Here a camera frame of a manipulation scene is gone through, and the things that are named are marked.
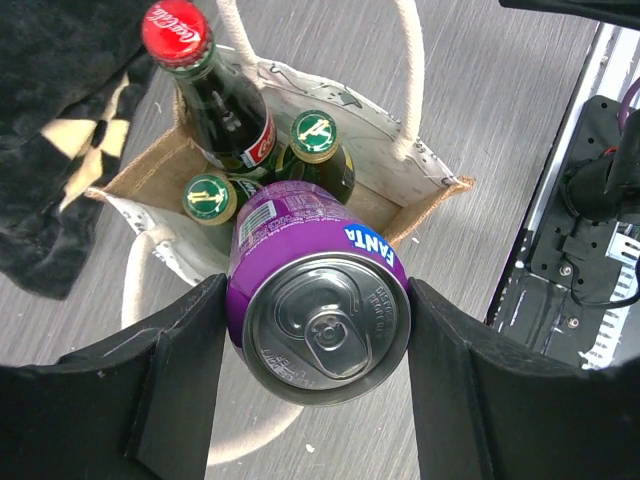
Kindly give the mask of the glass cola bottle red cap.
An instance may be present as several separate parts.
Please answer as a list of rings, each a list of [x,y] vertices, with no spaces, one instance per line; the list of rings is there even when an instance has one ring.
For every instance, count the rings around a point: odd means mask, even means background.
[[[277,128],[251,80],[218,53],[208,19],[189,1],[158,1],[146,12],[142,40],[174,78],[189,135],[229,175],[260,180],[279,155]]]

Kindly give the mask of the green bottle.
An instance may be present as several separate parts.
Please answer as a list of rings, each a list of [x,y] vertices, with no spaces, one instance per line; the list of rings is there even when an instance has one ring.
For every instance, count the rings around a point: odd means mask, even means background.
[[[322,110],[306,110],[293,121],[289,144],[274,164],[278,181],[301,180],[320,186],[342,204],[355,187],[355,169],[341,145],[334,119]]]
[[[187,183],[182,204],[185,213],[194,221],[205,226],[218,226],[232,221],[261,188],[260,183],[251,179],[203,173]]]

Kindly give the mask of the purple soda can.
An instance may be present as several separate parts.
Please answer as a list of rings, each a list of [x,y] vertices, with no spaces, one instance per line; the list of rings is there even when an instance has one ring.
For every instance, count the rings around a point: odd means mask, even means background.
[[[408,346],[408,279],[393,247],[321,187],[280,181],[234,228],[231,341],[269,392],[331,406],[383,383]]]

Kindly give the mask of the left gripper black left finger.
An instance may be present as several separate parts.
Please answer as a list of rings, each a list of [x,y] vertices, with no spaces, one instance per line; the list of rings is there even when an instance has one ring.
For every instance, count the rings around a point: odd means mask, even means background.
[[[52,365],[1,370],[5,479],[201,479],[226,278]]]

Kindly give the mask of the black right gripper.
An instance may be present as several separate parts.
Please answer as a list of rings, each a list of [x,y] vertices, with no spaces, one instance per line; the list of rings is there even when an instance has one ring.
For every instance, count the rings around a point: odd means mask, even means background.
[[[584,17],[638,30],[639,0],[499,0],[505,8]]]

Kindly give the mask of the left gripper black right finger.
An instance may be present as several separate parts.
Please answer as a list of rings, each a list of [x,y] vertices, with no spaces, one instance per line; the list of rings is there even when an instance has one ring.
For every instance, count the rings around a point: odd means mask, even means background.
[[[543,356],[409,282],[408,348],[424,479],[635,479],[639,362]]]

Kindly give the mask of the burlap canvas cat-print bag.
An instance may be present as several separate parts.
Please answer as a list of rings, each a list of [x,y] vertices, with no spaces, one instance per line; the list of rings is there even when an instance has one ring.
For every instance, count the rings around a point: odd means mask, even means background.
[[[417,7],[396,5],[403,28],[408,79],[405,113],[396,119],[381,107],[333,80],[297,71],[257,56],[237,5],[222,1],[219,15],[230,44],[219,47],[261,89],[279,127],[306,108],[326,108],[344,131],[346,146],[357,153],[359,177],[352,211],[391,246],[409,237],[446,198],[472,187],[457,176],[419,138],[424,98],[424,45]],[[173,106],[173,126],[91,197],[112,205],[136,232],[126,267],[121,324],[141,317],[143,279],[150,257],[160,259],[189,285],[223,272],[228,257],[215,246],[220,232],[206,233],[182,210],[179,186],[205,164],[188,139],[183,108]]]

